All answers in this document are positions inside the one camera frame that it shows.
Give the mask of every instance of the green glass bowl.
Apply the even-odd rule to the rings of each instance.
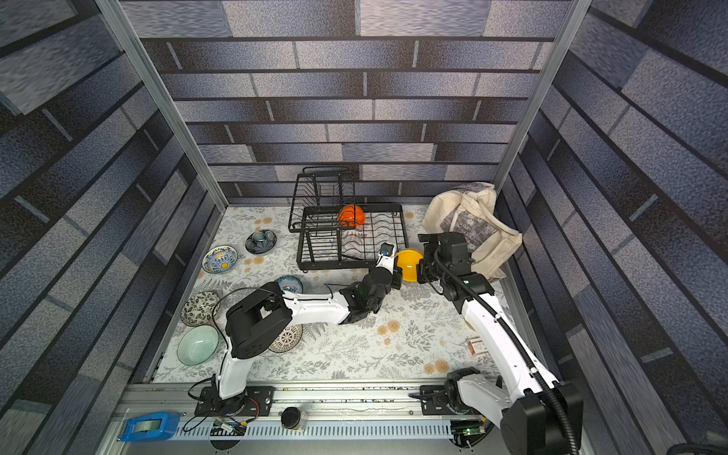
[[[195,327],[180,340],[177,346],[177,358],[185,365],[197,365],[205,362],[215,353],[220,338],[218,331],[209,325]]]

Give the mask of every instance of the canvas tote bag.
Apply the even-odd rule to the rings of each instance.
[[[430,234],[461,232],[475,263],[471,270],[489,280],[504,278],[500,266],[521,246],[523,235],[493,215],[492,184],[472,182],[435,196],[422,220]]]

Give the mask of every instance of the blue brick wallpaper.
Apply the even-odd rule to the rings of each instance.
[[[497,203],[598,454],[728,438],[727,20],[594,0]]]
[[[93,454],[220,214],[93,0],[2,9],[0,452]]]
[[[311,164],[390,201],[490,181],[569,1],[122,6],[230,203],[285,205]]]

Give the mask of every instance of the orange bowl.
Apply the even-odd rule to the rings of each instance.
[[[366,221],[364,210],[358,205],[345,205],[340,211],[337,218],[342,226],[359,227]]]

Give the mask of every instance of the blue and yellow plate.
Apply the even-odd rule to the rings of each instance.
[[[226,273],[232,269],[235,261],[237,261],[235,248],[222,245],[207,252],[202,259],[202,269],[211,274]]]

